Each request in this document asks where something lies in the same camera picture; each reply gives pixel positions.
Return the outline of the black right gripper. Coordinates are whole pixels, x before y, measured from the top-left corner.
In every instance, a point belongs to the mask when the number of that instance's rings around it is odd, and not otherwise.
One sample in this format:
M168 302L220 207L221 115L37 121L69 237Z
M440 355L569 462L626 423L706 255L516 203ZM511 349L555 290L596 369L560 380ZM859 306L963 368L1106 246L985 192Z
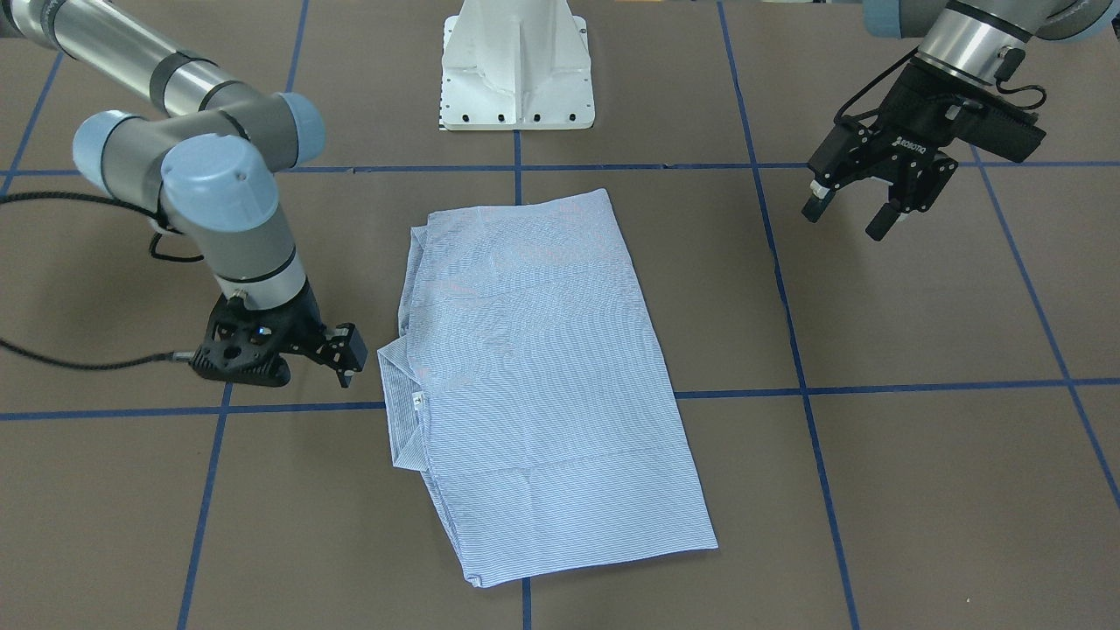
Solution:
M343 323L326 331L312 290L301 290L271 311L250 311L240 297L220 296L192 370L212 382L279 388L291 382L286 354L332 368L343 389L368 361L360 327Z

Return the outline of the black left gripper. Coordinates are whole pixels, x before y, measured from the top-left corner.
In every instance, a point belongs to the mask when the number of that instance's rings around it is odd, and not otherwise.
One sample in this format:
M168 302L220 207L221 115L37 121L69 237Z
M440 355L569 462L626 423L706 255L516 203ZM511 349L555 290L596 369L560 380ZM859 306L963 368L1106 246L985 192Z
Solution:
M837 191L875 179L888 186L887 202L865 228L881 241L900 217L926 212L956 174L945 148L971 143L1005 160L1023 163L1047 133L1039 115L987 89L932 67L926 61L900 61L881 103L864 113L849 109L889 75L865 85L836 112L832 131L808 160L812 180L801 215L816 223Z

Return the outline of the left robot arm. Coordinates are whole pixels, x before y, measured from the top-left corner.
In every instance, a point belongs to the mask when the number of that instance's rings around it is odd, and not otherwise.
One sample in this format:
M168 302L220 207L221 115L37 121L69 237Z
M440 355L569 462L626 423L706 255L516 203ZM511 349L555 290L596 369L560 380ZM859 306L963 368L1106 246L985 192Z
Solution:
M865 232L879 241L900 217L935 203L956 172L950 143L1025 161L1046 136L1038 103L1009 101L1007 83L1027 45L1084 39L1116 17L1116 1L864 1L868 33L917 45L892 64L897 80L878 106L836 112L808 160L813 179L803 216L816 222L836 192L876 179L887 185L887 200Z

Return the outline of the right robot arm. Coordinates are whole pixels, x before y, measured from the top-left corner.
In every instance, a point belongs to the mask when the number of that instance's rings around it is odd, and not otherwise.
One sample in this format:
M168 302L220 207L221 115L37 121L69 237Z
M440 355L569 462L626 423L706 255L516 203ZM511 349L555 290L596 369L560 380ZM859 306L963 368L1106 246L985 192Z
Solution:
M221 291L189 352L81 363L8 340L4 350L81 371L184 362L212 382L267 388L291 381L284 356L293 354L330 368L348 387L368 350L354 324L323 323L276 182L277 172L324 150L319 109L301 94L256 91L109 1L4 1L3 36L83 61L164 115L90 115L72 154L97 194L80 200L147 217L151 256L164 235L192 239Z

